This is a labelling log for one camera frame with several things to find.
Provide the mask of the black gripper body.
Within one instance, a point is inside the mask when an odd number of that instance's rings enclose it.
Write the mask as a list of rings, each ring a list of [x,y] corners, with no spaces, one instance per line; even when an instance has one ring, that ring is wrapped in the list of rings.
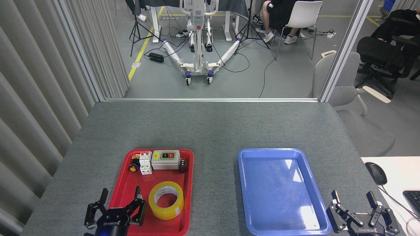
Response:
[[[346,217],[350,236],[385,236],[384,226],[378,222],[380,215],[373,216],[373,219],[376,220],[374,226],[370,223],[372,219],[371,215],[356,215],[356,217],[362,220],[364,225],[358,226],[350,217]]]
[[[130,217],[124,208],[108,209],[109,218],[102,215],[96,222],[96,236],[126,236]]]

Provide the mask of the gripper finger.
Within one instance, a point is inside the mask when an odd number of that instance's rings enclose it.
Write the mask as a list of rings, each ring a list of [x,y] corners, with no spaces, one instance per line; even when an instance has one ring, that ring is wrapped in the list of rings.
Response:
[[[350,228],[350,223],[353,221],[354,214],[344,207],[340,202],[338,192],[333,190],[331,193],[333,200],[331,205],[327,208],[326,213],[335,233],[342,230],[347,230],[349,234],[355,232]]]
[[[146,214],[146,201],[143,199],[140,194],[140,186],[136,186],[135,197],[134,199],[126,205],[123,209],[124,224],[123,226],[128,226],[130,223],[135,223],[139,226],[143,225],[143,221]]]
[[[384,208],[382,205],[379,205],[372,191],[369,191],[366,196],[372,208],[371,219],[368,223],[369,227],[375,227],[379,217],[382,216],[388,232],[392,232],[393,234],[400,233],[400,229],[392,209]]]
[[[100,199],[94,203],[88,204],[86,216],[84,220],[84,225],[88,229],[93,229],[96,226],[95,214],[98,209],[102,213],[103,217],[105,217],[106,219],[110,217],[108,211],[105,209],[105,206],[104,206],[107,200],[108,193],[109,191],[106,188],[104,188],[102,190]]]

